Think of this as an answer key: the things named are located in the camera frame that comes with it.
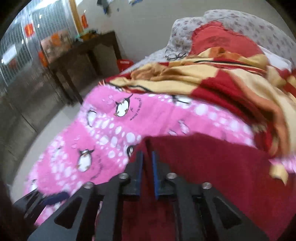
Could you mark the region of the dark red fleece garment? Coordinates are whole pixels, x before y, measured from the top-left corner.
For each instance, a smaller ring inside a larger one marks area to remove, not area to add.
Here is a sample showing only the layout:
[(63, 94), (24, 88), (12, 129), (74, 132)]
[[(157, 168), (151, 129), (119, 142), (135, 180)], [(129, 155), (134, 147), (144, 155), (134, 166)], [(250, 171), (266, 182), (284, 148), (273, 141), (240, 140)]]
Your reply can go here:
[(295, 240), (295, 176), (287, 183), (270, 176), (269, 155), (202, 133), (146, 137), (128, 148), (130, 161), (144, 154), (141, 196), (125, 202), (123, 240), (174, 240), (172, 206), (154, 195), (152, 152), (187, 182), (210, 182), (270, 240)]

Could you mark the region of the pink penguin quilt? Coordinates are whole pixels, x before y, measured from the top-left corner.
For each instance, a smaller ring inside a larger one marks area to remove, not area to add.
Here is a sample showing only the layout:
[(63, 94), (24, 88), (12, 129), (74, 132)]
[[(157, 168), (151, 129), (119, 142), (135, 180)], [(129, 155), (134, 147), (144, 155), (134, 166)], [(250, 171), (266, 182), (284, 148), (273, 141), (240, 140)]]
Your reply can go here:
[(122, 171), (131, 156), (127, 149), (143, 138), (196, 133), (255, 148), (250, 126), (212, 104), (95, 87), (75, 120), (36, 161), (25, 192), (37, 189), (44, 194), (74, 194), (85, 182), (104, 183)]

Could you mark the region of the red plastic bin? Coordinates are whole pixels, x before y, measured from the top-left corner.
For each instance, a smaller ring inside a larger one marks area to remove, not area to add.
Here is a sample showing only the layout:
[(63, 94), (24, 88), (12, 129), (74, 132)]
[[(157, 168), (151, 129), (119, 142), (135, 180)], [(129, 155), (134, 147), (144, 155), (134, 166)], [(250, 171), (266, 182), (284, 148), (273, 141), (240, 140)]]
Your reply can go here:
[(128, 59), (118, 59), (117, 60), (117, 67), (119, 69), (119, 72), (123, 72), (126, 69), (130, 68), (133, 66), (133, 61), (128, 60)]

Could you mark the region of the dark wooden desk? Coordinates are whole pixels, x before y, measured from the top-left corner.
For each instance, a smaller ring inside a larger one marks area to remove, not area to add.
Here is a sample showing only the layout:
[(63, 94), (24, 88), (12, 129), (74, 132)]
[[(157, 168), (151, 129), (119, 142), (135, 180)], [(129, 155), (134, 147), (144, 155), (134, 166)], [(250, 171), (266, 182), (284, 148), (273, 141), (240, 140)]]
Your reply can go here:
[(55, 84), (62, 91), (68, 104), (74, 104), (74, 102), (83, 103), (83, 97), (73, 82), (69, 70), (74, 70), (83, 80), (87, 76), (87, 66), (96, 77), (103, 75), (99, 60), (95, 54), (95, 48), (99, 45), (113, 48), (116, 60), (121, 59), (116, 33), (109, 31), (97, 34), (87, 41), (75, 43), (74, 47), (48, 64), (49, 73)]

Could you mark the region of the red and yellow blanket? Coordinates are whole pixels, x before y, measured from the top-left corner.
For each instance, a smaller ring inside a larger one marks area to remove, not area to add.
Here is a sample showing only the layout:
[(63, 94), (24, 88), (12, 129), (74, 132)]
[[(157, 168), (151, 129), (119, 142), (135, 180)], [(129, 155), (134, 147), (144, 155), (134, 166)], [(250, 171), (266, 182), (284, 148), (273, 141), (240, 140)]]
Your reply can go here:
[(295, 153), (295, 72), (272, 66), (265, 54), (245, 57), (212, 47), (180, 60), (147, 63), (101, 84), (217, 104), (251, 125), (259, 149), (273, 157)]

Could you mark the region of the black eyeglasses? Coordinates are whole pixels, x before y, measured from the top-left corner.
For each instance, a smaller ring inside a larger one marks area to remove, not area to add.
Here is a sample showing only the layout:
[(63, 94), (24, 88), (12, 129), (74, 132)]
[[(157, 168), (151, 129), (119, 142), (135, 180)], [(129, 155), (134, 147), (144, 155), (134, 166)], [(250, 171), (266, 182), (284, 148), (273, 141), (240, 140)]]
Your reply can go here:
[(169, 51), (169, 50), (166, 50), (165, 51), (165, 58), (168, 60), (168, 61), (176, 61), (178, 59), (183, 59), (187, 56), (187, 52), (180, 52), (180, 53), (176, 53), (176, 52), (172, 52), (172, 51)]

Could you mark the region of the white pillow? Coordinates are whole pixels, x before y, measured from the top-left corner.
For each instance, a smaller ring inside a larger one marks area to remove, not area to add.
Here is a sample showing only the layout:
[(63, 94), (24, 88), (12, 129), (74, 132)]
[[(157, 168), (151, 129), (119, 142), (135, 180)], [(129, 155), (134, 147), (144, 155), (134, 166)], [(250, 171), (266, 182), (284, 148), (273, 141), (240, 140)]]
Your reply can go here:
[(260, 50), (267, 56), (270, 64), (280, 70), (289, 70), (290, 72), (292, 71), (292, 63), (291, 61), (280, 57), (273, 52), (267, 50), (266, 48), (262, 47), (259, 45)]

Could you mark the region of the red heart cushion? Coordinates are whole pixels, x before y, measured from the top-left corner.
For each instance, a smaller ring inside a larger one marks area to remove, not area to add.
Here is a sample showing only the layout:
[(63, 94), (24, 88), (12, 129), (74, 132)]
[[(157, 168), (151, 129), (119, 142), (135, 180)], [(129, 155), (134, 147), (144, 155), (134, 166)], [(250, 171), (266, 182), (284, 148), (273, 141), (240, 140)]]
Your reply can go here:
[(210, 22), (192, 33), (191, 55), (198, 55), (213, 47), (221, 47), (244, 57), (262, 54), (260, 47), (245, 35), (228, 30), (221, 22)]

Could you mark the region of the floral padded headboard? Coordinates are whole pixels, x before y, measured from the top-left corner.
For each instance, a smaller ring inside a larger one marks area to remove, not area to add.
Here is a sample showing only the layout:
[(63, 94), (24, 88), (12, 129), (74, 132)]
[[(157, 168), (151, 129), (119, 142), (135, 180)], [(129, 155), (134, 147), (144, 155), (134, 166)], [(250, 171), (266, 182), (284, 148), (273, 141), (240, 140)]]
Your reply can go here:
[(295, 68), (295, 40), (258, 16), (229, 9), (212, 9), (206, 11), (203, 16), (175, 20), (166, 52), (189, 52), (193, 31), (212, 21), (221, 22), (225, 28), (249, 37), (260, 46), (289, 60)]

